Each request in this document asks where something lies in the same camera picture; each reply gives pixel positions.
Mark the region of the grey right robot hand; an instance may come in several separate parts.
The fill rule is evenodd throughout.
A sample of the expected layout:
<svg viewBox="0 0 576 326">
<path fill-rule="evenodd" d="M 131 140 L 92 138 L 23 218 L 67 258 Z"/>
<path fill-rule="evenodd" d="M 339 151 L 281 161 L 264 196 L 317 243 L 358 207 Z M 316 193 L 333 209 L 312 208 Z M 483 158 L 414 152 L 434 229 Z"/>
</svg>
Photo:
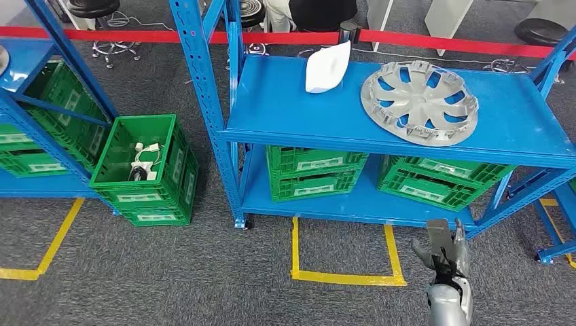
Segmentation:
<svg viewBox="0 0 576 326">
<path fill-rule="evenodd" d="M 455 220 L 456 231 L 452 233 L 446 219 L 432 219 L 427 222 L 429 245 L 423 246 L 417 238 L 411 248 L 425 267 L 438 274 L 468 277 L 470 254 L 465 228 L 459 219 Z"/>
</svg>

